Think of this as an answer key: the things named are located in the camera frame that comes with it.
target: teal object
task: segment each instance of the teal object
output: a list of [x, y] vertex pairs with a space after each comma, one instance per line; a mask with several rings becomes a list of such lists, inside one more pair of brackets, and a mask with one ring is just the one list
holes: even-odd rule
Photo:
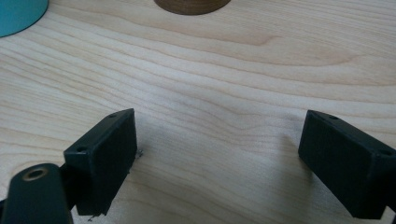
[[0, 37], [22, 31], [47, 11], [49, 0], [0, 0]]

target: round hole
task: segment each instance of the round hole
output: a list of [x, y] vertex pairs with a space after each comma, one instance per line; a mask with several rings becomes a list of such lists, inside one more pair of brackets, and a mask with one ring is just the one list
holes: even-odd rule
[[393, 155], [393, 152], [392, 152], [392, 151], [388, 151], [388, 150], [379, 150], [379, 152], [380, 152], [382, 155], [385, 155], [385, 156], [391, 156], [391, 155]]
[[87, 150], [86, 147], [78, 147], [78, 148], [76, 149], [77, 152], [85, 152], [86, 150]]
[[32, 181], [32, 180], [37, 180], [41, 177], [43, 177], [44, 175], [46, 175], [49, 171], [47, 170], [47, 168], [45, 167], [38, 167], [35, 169], [32, 169], [30, 171], [28, 171], [24, 176], [23, 176], [23, 180], [24, 181]]

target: cylindrical brown object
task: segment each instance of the cylindrical brown object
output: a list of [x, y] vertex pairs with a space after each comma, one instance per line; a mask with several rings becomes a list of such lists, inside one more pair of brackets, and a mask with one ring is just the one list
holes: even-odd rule
[[182, 15], [201, 15], [224, 7], [231, 0], [154, 0], [161, 8]]

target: light wood tabletop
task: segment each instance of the light wood tabletop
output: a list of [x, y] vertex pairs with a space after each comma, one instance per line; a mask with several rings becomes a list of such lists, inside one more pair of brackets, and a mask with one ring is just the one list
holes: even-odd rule
[[0, 38], [0, 198], [126, 108], [144, 155], [92, 223], [390, 223], [351, 217], [297, 151], [307, 109], [396, 147], [396, 1], [50, 0]]

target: brown round object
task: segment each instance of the brown round object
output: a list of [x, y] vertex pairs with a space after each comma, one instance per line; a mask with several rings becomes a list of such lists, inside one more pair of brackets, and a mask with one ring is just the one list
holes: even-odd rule
[[161, 8], [182, 15], [201, 15], [224, 7], [231, 0], [154, 0]]

